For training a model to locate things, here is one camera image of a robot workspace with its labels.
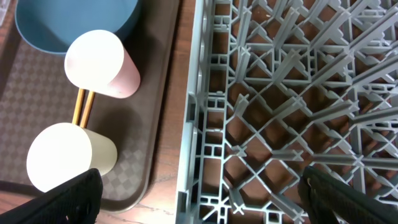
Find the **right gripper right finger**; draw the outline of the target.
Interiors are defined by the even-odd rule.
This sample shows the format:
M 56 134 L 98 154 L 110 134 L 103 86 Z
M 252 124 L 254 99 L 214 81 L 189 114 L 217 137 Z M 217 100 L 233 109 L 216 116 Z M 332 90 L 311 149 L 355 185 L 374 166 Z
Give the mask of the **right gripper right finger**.
M 298 194 L 311 223 L 397 223 L 397 210 L 369 198 L 349 185 L 307 166 L 298 183 Z

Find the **pale green cup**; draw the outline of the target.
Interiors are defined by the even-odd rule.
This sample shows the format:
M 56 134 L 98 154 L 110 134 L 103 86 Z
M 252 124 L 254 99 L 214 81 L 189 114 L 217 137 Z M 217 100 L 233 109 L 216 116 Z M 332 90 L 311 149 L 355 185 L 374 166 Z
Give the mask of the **pale green cup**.
M 86 172 L 107 174 L 116 164 L 118 150 L 109 138 L 71 123 L 45 128 L 30 145 L 27 174 L 42 192 Z

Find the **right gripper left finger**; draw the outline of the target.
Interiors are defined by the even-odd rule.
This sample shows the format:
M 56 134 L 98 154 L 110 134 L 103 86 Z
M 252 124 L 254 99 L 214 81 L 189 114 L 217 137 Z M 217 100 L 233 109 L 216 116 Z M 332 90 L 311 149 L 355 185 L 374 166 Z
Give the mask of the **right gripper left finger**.
M 103 182 L 98 169 L 88 171 L 1 214 L 1 223 L 92 224 L 100 212 Z

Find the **pink cup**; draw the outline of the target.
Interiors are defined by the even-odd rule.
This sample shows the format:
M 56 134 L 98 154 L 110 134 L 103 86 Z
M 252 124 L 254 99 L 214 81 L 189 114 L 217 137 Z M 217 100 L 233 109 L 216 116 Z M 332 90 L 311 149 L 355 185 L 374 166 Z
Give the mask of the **pink cup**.
M 140 73 L 122 41 L 106 30 L 91 30 L 74 40 L 64 69 L 78 88 L 113 98 L 128 98 L 141 84 Z

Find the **dark blue plate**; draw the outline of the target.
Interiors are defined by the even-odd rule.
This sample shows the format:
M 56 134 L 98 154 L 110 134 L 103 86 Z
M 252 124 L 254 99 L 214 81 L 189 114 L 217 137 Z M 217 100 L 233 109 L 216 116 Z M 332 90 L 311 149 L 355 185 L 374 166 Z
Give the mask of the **dark blue plate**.
M 124 40 L 141 8 L 140 0 L 18 0 L 14 18 L 31 47 L 64 55 L 77 37 L 91 30 L 107 30 Z

